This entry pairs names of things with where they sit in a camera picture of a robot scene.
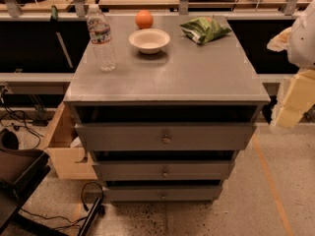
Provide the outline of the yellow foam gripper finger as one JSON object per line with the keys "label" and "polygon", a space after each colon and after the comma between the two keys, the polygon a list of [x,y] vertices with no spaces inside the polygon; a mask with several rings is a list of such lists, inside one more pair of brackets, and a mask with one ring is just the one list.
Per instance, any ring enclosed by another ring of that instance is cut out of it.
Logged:
{"label": "yellow foam gripper finger", "polygon": [[300,69],[290,79],[289,87],[276,115],[275,125],[286,129],[293,128],[314,104],[315,70]]}

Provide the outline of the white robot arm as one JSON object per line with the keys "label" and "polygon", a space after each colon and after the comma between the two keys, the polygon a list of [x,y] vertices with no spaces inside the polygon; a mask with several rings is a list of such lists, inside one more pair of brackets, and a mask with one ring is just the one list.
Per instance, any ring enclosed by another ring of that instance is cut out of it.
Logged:
{"label": "white robot arm", "polygon": [[293,23],[287,56],[300,71],[290,79],[274,122],[278,127],[291,129],[315,104],[315,1]]}

